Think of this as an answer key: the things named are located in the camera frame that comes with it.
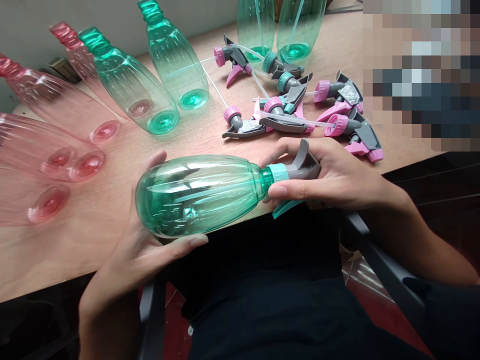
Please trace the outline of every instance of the bottle bottom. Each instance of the bottle bottom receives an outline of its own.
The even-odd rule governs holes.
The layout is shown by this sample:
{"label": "bottle bottom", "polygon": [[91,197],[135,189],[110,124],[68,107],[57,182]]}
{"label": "bottle bottom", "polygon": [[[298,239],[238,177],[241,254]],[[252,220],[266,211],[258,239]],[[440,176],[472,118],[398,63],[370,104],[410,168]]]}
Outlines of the bottle bottom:
{"label": "bottle bottom", "polygon": [[178,106],[184,110],[195,110],[201,108],[209,99],[209,92],[203,89],[194,89],[180,97]]}
{"label": "bottle bottom", "polygon": [[28,209],[28,220],[34,224],[41,224],[50,220],[62,210],[69,196],[70,189],[66,185],[50,187]]}
{"label": "bottle bottom", "polygon": [[130,105],[126,113],[129,117],[135,120],[137,118],[142,118],[146,114],[150,113],[154,106],[155,105],[151,100],[142,99]]}
{"label": "bottle bottom", "polygon": [[100,125],[90,137],[90,140],[95,145],[104,144],[112,140],[120,131],[122,125],[118,120],[111,120]]}
{"label": "bottle bottom", "polygon": [[73,147],[63,147],[44,161],[40,169],[45,174],[52,174],[65,166],[75,153],[76,150]]}
{"label": "bottle bottom", "polygon": [[179,113],[176,111],[162,111],[148,120],[146,130],[154,135],[166,134],[179,123]]}
{"label": "bottle bottom", "polygon": [[[264,47],[261,47],[261,46],[254,46],[254,47],[251,47],[250,48],[251,50],[253,50],[254,52],[256,53],[259,53],[261,56],[265,57],[267,56],[267,54],[269,53],[270,48],[264,46]],[[260,61],[260,59],[258,57],[256,57],[255,55],[253,55],[252,53],[250,52],[246,52],[244,51],[243,54],[245,55],[245,57],[247,58],[247,60],[251,63],[258,63]]]}
{"label": "bottle bottom", "polygon": [[82,156],[71,169],[70,178],[75,183],[86,181],[95,176],[105,162],[105,154],[95,150]]}
{"label": "bottle bottom", "polygon": [[282,47],[278,55],[282,54],[284,59],[295,61],[306,58],[308,54],[310,54],[310,51],[312,51],[312,49],[310,49],[307,44],[293,43],[290,44],[288,50],[286,46]]}

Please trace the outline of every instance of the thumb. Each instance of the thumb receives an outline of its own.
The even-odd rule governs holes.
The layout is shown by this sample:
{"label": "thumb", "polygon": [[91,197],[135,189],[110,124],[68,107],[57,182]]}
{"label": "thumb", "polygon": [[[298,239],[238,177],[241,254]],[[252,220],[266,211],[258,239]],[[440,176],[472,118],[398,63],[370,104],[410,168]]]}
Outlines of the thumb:
{"label": "thumb", "polygon": [[273,183],[268,189],[272,199],[322,200],[328,194],[325,180],[284,180]]}
{"label": "thumb", "polygon": [[171,243],[159,246],[156,249],[158,256],[157,265],[160,268],[173,263],[175,260],[181,259],[188,255],[193,249],[205,245],[209,242],[209,238],[205,234],[194,234],[172,241]]}

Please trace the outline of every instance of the wrist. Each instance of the wrist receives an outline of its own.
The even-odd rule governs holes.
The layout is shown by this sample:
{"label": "wrist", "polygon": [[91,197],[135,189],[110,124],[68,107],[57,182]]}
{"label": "wrist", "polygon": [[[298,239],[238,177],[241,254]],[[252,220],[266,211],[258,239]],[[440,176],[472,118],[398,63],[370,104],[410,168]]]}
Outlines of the wrist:
{"label": "wrist", "polygon": [[101,267],[88,283],[78,306],[80,317],[95,318],[120,297],[110,291],[112,282],[105,274],[107,271],[105,266]]}
{"label": "wrist", "polygon": [[380,200],[375,207],[384,210],[408,212],[412,207],[415,207],[415,205],[405,190],[394,183],[383,179]]}

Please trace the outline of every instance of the green plastic bottle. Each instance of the green plastic bottle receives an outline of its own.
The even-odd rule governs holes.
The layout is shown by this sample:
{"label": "green plastic bottle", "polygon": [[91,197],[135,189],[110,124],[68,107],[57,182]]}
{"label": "green plastic bottle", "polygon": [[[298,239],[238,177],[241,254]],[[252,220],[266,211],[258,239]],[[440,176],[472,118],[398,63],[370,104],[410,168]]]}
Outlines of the green plastic bottle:
{"label": "green plastic bottle", "polygon": [[303,139],[292,164],[263,169],[228,155],[187,156],[152,167],[136,187],[138,216],[163,238],[219,229],[253,210],[275,181],[316,179],[320,165],[308,147]]}
{"label": "green plastic bottle", "polygon": [[[265,57],[274,46],[274,0],[239,0],[236,33],[240,45]],[[260,61],[249,52],[245,56],[252,63]]]}
{"label": "green plastic bottle", "polygon": [[96,28],[78,34],[93,54],[98,77],[117,105],[142,129],[155,135],[179,123],[179,110],[160,81],[138,60],[110,42]]}
{"label": "green plastic bottle", "polygon": [[209,83],[192,46],[155,0],[141,0],[138,7],[147,23],[150,57],[163,85],[180,108],[202,107],[209,99]]}
{"label": "green plastic bottle", "polygon": [[306,58],[312,51],[324,19],[327,0],[284,0],[281,7],[276,48],[284,61]]}

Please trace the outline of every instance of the pink plastic bottle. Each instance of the pink plastic bottle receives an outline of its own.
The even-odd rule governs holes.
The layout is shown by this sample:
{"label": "pink plastic bottle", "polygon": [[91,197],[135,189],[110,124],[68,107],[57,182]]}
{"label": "pink plastic bottle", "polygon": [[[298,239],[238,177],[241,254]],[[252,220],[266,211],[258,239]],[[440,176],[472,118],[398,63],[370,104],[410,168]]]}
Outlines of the pink plastic bottle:
{"label": "pink plastic bottle", "polygon": [[84,43],[80,41],[77,33],[64,21],[53,24],[49,29],[60,40],[60,43],[65,46],[66,55],[71,66],[90,90],[113,112],[129,120],[129,117],[125,115],[102,85],[95,68],[94,56],[89,52]]}
{"label": "pink plastic bottle", "polygon": [[99,102],[66,81],[0,54],[0,77],[31,111],[47,123],[96,145],[113,139],[120,121]]}
{"label": "pink plastic bottle", "polygon": [[70,196],[67,185],[0,167],[0,226],[43,223],[64,207]]}
{"label": "pink plastic bottle", "polygon": [[0,163],[50,179],[79,183],[105,162],[97,146],[46,122],[0,112]]}

